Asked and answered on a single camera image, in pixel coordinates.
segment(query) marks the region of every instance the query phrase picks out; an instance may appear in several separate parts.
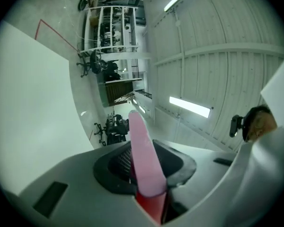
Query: floor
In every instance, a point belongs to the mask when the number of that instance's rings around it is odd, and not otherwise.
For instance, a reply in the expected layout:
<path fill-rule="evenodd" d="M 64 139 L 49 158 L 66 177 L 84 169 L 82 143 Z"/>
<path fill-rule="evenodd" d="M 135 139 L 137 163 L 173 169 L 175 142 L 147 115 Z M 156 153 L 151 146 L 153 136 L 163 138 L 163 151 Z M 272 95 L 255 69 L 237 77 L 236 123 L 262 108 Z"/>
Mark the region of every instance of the floor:
<path fill-rule="evenodd" d="M 77 48 L 82 43 L 85 12 L 78 12 L 79 0 L 18 0 L 5 20 L 70 62 L 74 102 L 82 126 L 93 148 L 99 148 L 94 123 L 105 125 L 110 108 L 105 103 L 103 82 L 95 74 L 81 78 Z"/>

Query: red part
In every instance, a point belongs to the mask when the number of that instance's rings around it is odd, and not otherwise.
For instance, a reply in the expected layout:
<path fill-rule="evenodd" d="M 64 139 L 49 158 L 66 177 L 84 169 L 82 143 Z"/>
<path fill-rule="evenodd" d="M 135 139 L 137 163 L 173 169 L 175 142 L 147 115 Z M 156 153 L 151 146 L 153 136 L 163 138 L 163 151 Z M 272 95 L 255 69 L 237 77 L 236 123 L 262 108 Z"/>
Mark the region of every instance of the red part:
<path fill-rule="evenodd" d="M 160 225 L 164 211 L 165 198 L 166 192 L 152 198 L 145 198 L 139 192 L 137 192 L 136 196 L 140 206 Z"/>

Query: railing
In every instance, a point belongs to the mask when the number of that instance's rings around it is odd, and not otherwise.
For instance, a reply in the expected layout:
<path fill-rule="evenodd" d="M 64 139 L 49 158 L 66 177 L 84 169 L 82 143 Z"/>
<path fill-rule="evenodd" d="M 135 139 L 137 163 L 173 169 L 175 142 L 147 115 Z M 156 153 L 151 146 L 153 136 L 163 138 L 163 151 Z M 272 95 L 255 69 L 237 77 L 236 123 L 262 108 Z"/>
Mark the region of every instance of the railing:
<path fill-rule="evenodd" d="M 141 90 L 135 90 L 135 92 L 141 93 L 141 94 L 143 94 L 144 96 L 146 96 L 146 97 L 152 99 L 152 95 L 151 95 L 150 93 L 144 92 L 143 89 L 141 89 Z"/>
<path fill-rule="evenodd" d="M 138 59 L 132 59 L 133 78 L 139 78 Z"/>

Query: pink object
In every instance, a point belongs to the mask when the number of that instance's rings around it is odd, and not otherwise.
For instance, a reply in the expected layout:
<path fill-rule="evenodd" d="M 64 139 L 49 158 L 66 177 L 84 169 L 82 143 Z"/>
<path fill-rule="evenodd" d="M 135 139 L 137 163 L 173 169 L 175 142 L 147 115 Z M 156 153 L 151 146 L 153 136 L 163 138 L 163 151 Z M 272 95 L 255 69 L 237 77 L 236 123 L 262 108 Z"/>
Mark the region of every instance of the pink object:
<path fill-rule="evenodd" d="M 129 113 L 131 146 L 134 173 L 139 193 L 152 198 L 162 195 L 167 189 L 157 153 L 138 112 Z"/>

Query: wheel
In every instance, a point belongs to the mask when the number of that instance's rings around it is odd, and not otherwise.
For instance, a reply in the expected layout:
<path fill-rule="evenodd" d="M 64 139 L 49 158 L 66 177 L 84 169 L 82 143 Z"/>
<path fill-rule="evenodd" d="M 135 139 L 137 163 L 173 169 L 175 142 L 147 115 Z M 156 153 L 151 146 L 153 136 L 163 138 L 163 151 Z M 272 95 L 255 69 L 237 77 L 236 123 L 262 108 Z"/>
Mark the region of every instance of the wheel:
<path fill-rule="evenodd" d="M 86 0 L 80 0 L 78 4 L 78 10 L 83 11 L 86 7 L 87 1 Z"/>

